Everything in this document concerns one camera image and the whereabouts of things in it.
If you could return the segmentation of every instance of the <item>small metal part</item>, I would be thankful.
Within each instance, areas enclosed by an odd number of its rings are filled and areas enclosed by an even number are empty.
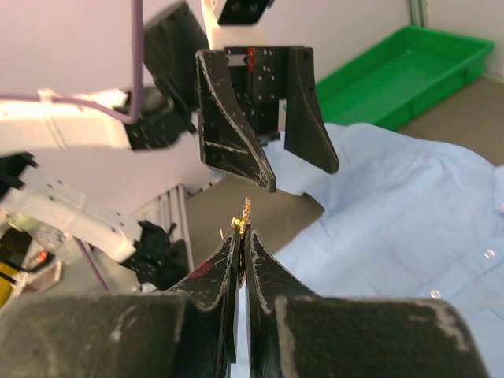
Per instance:
[[[250,224],[250,208],[252,206],[252,201],[250,197],[245,198],[245,205],[242,211],[242,218],[234,218],[231,220],[231,226],[239,229],[239,234],[241,241],[245,238],[245,229],[248,224]],[[239,266],[238,266],[238,278],[239,287],[241,288],[245,283],[245,256],[243,245],[239,249]]]

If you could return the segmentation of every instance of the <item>black mount bracket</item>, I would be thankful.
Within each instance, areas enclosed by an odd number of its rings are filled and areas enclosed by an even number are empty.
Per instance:
[[[196,57],[205,164],[275,191],[261,145],[280,137],[280,100],[287,100],[285,149],[325,172],[338,171],[315,93],[313,49],[232,47],[200,50]]]

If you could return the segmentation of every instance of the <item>yellow object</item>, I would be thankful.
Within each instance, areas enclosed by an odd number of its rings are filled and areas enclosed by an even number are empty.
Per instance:
[[[0,264],[0,272],[6,274],[7,276],[14,276],[17,273],[16,269],[13,269],[5,264]],[[0,307],[5,305],[7,300],[9,299],[10,293],[12,292],[13,287],[10,285],[10,282],[7,282],[3,278],[0,278]]]
[[[239,233],[241,236],[245,233],[245,227],[250,223],[250,207],[252,203],[250,197],[245,198],[245,207],[242,212],[242,219],[234,218],[231,219],[231,226],[239,227]]]

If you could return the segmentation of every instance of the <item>green plastic tray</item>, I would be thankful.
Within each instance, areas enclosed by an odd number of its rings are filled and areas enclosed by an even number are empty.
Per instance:
[[[397,130],[480,76],[494,43],[407,26],[317,85],[324,121]]]

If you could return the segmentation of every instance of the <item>white wall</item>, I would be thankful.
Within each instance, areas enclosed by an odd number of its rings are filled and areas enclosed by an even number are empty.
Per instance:
[[[145,18],[170,0],[145,0]],[[189,0],[201,20],[200,0]],[[261,21],[271,43],[315,49],[317,78],[407,24],[406,0],[276,0]],[[124,87],[131,82],[128,0],[10,1],[0,12],[0,91],[49,87],[60,93]],[[75,150],[36,153],[45,167],[109,206],[141,206],[173,181],[197,182],[197,143],[168,153]],[[180,165],[192,165],[190,172]]]
[[[504,76],[503,16],[503,0],[427,0],[430,28],[495,42],[495,51],[487,61],[492,76]]]

